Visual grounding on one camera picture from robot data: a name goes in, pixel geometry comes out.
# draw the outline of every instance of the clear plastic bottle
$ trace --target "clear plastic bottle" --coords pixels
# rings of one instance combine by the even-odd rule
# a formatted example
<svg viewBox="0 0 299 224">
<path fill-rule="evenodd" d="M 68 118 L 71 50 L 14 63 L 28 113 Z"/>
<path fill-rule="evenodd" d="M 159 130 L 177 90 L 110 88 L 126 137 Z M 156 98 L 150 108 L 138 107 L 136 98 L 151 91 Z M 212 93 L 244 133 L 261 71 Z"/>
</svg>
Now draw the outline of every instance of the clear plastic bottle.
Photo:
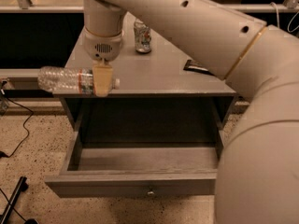
<svg viewBox="0 0 299 224">
<path fill-rule="evenodd" d="M 71 91 L 93 94 L 93 70 L 45 66 L 39 70 L 38 86 L 48 92 Z"/>
<path fill-rule="evenodd" d="M 151 52 L 150 41 L 150 28 L 143 21 L 136 19 L 134 22 L 135 33 L 135 50 L 139 53 Z"/>
</svg>

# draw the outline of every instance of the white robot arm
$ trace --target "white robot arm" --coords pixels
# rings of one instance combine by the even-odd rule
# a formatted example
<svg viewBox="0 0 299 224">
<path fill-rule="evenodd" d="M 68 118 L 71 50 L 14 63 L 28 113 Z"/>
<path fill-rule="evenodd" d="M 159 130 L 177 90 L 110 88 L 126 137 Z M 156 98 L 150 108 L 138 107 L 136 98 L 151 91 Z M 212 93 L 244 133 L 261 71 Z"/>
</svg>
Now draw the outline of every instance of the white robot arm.
<svg viewBox="0 0 299 224">
<path fill-rule="evenodd" d="M 299 223 L 299 40 L 208 0 L 84 0 L 94 59 L 121 48 L 126 11 L 251 101 L 223 151 L 216 223 Z"/>
</svg>

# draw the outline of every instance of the screw hole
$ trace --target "screw hole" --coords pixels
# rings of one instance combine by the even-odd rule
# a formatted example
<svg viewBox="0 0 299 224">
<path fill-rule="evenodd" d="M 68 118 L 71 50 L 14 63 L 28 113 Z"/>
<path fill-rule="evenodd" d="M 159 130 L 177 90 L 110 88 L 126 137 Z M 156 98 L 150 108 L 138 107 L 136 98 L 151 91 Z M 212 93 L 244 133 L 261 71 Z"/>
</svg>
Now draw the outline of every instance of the screw hole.
<svg viewBox="0 0 299 224">
<path fill-rule="evenodd" d="M 249 27 L 248 27 L 248 26 L 245 26 L 245 27 L 243 27 L 243 28 L 241 29 L 241 32 L 242 32 L 243 34 L 246 34 L 248 31 L 249 31 Z"/>
<path fill-rule="evenodd" d="M 181 6 L 181 7 L 187 7 L 188 4 L 189 4 L 189 2 L 186 0 L 186 1 L 182 2 L 182 3 L 180 4 L 180 6 Z"/>
</svg>

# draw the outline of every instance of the black stand leg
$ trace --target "black stand leg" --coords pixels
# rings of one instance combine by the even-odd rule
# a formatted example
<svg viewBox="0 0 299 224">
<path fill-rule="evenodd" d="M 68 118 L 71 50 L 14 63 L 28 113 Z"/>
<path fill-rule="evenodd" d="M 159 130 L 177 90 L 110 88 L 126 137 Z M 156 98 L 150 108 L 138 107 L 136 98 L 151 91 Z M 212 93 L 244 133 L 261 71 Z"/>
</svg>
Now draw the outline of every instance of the black stand leg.
<svg viewBox="0 0 299 224">
<path fill-rule="evenodd" d="M 27 179 L 27 177 L 25 177 L 25 176 L 20 177 L 19 182 L 9 199 L 9 203 L 7 204 L 7 207 L 4 210 L 3 215 L 0 216 L 0 224 L 6 224 L 8 222 L 10 214 L 11 214 L 15 204 L 18 201 L 21 191 L 26 191 L 28 189 L 28 185 L 26 184 L 26 179 Z"/>
</svg>

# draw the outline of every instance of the soda can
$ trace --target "soda can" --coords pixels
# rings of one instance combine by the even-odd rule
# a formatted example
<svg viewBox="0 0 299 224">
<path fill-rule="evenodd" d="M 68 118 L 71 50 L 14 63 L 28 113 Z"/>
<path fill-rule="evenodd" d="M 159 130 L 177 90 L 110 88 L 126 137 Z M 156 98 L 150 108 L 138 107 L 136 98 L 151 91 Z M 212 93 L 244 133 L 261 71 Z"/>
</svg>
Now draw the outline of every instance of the soda can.
<svg viewBox="0 0 299 224">
<path fill-rule="evenodd" d="M 150 48 L 150 28 L 143 21 L 136 19 L 134 22 L 135 50 L 139 53 L 149 53 Z"/>
</svg>

